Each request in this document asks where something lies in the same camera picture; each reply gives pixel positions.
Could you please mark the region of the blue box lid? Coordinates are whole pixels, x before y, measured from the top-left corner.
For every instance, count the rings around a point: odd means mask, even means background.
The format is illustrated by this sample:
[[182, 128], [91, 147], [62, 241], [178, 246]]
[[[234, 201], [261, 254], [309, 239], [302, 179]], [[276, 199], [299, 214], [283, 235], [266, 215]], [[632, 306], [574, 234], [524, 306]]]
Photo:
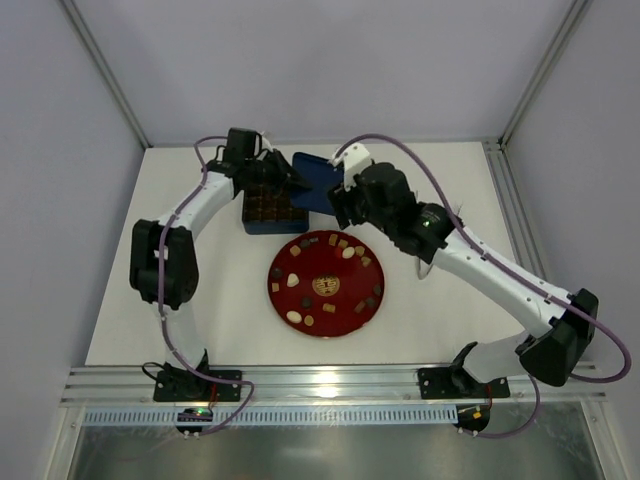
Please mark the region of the blue box lid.
[[292, 205], [310, 212], [334, 216], [328, 192], [342, 182], [343, 169], [335, 168], [325, 158], [304, 152], [293, 154], [292, 166], [312, 186], [310, 190], [291, 192]]

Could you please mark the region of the metal tongs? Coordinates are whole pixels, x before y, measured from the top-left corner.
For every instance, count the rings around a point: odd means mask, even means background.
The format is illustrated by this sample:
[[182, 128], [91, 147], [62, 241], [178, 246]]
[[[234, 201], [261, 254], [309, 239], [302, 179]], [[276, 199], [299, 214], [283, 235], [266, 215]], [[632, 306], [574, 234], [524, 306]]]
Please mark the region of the metal tongs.
[[432, 268], [433, 266], [431, 264], [424, 262], [420, 258], [415, 259], [415, 272], [419, 281], [425, 280]]

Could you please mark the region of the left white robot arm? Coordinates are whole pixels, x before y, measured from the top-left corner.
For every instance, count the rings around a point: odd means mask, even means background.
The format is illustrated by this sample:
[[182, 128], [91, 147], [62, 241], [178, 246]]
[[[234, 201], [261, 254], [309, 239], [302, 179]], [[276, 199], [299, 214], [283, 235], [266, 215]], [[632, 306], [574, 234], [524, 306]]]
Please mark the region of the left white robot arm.
[[312, 187], [255, 130], [232, 128], [197, 140], [193, 149], [201, 172], [194, 189], [158, 219], [141, 219], [132, 229], [129, 283], [154, 308], [165, 345], [155, 377], [157, 402], [203, 401], [218, 382], [210, 374], [192, 307], [199, 283], [198, 236], [249, 187], [263, 185], [272, 193]]

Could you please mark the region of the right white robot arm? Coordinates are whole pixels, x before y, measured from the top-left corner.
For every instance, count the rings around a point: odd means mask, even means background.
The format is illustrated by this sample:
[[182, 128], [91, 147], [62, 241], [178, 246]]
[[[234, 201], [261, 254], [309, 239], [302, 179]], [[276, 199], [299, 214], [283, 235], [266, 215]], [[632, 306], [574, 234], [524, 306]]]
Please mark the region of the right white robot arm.
[[400, 251], [465, 281], [523, 327], [518, 335], [467, 344], [450, 366], [459, 390], [524, 373], [553, 387], [567, 382], [594, 335], [580, 315], [596, 312], [595, 295], [549, 285], [482, 246], [469, 229], [457, 230], [458, 218], [417, 201], [406, 176], [390, 163], [347, 162], [328, 198], [341, 228], [373, 225]]

